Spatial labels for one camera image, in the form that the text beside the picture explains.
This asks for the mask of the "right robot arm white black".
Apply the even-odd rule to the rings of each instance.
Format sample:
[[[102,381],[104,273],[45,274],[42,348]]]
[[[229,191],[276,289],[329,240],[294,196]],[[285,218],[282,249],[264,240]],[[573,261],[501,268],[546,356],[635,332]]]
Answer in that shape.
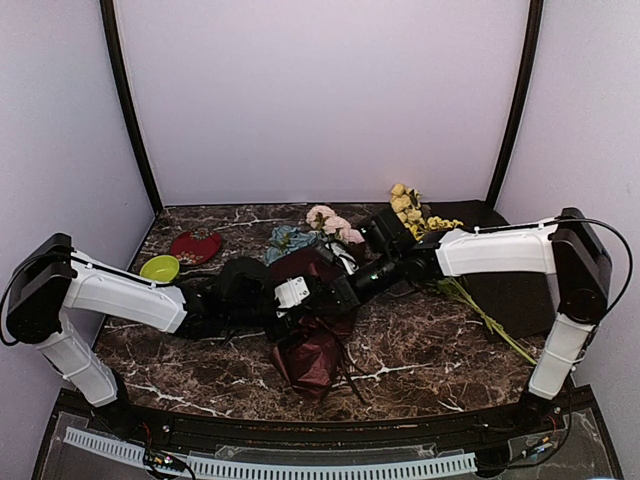
[[[528,397],[510,413],[521,434],[534,432],[578,363],[596,327],[616,305],[609,297],[612,259],[597,236],[609,224],[577,208],[519,225],[455,228],[417,240],[386,209],[361,231],[378,258],[335,280],[344,309],[355,308],[402,281],[469,278],[475,293],[503,300],[508,312],[547,335],[530,376]]]

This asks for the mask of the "pink fake rose bunch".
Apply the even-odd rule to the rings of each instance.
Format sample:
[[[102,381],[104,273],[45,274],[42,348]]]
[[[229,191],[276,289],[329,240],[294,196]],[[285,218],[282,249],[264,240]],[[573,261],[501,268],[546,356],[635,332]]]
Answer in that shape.
[[[346,219],[326,205],[316,205],[306,214],[306,222],[312,230],[346,244],[361,244],[362,234]]]

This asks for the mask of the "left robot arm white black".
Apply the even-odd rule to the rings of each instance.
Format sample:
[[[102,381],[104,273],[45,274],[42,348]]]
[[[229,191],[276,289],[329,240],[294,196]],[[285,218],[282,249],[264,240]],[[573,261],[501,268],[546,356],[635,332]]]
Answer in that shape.
[[[120,436],[141,427],[127,392],[74,330],[66,311],[87,310],[200,340],[227,330],[287,332],[314,289],[305,276],[275,280],[253,258],[224,264],[196,286],[159,282],[103,264],[56,233],[13,272],[1,297],[1,341],[36,346]]]

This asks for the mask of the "red wrapping paper sheet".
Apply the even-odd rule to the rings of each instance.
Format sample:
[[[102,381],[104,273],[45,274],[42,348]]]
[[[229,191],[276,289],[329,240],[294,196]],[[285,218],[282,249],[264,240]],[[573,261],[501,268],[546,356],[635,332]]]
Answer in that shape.
[[[319,246],[297,250],[271,264],[272,278],[286,281],[303,277],[305,282],[324,291],[341,277],[345,268],[328,259],[329,252]],[[331,299],[303,313],[271,353],[271,362],[295,393],[306,400],[324,400],[340,371],[348,369],[345,342],[352,335],[358,309],[325,313]]]

